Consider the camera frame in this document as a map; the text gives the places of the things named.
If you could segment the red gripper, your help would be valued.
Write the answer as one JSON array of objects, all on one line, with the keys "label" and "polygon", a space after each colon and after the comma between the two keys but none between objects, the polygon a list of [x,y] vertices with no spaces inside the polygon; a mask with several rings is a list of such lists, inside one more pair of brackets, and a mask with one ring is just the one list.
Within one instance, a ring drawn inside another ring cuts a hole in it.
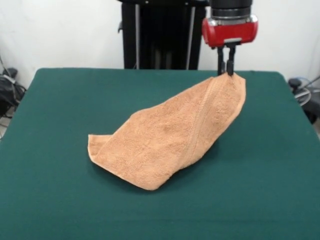
[{"label": "red gripper", "polygon": [[[202,21],[202,36],[205,44],[211,48],[217,48],[218,75],[225,72],[223,47],[230,44],[241,45],[253,42],[257,36],[258,25],[256,15],[231,20],[205,18]],[[228,48],[229,57],[226,62],[226,72],[229,76],[232,76],[234,74],[236,46],[229,46]]]}]

